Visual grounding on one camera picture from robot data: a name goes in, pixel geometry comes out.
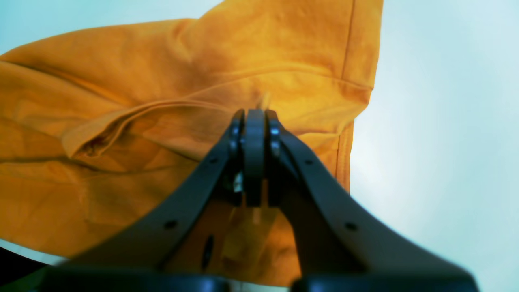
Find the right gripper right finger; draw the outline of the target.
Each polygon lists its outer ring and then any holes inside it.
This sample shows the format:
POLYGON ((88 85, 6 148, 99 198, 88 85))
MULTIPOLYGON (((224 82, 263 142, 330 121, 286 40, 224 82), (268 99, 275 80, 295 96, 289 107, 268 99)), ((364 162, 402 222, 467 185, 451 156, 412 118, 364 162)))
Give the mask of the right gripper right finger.
POLYGON ((268 205, 292 226, 303 274, 312 278, 461 280, 467 273, 374 218, 340 186, 315 153, 272 110, 245 120, 245 197, 268 205))

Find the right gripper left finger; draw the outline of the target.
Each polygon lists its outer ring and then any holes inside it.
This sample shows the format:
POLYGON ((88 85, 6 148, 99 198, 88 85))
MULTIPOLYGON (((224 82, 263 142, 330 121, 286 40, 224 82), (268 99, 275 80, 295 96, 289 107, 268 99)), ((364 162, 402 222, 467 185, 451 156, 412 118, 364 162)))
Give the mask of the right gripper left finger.
POLYGON ((234 183, 240 173, 245 111, 238 110, 224 135, 179 188, 141 220, 61 265, 63 269, 162 270, 212 200, 239 205, 234 183))

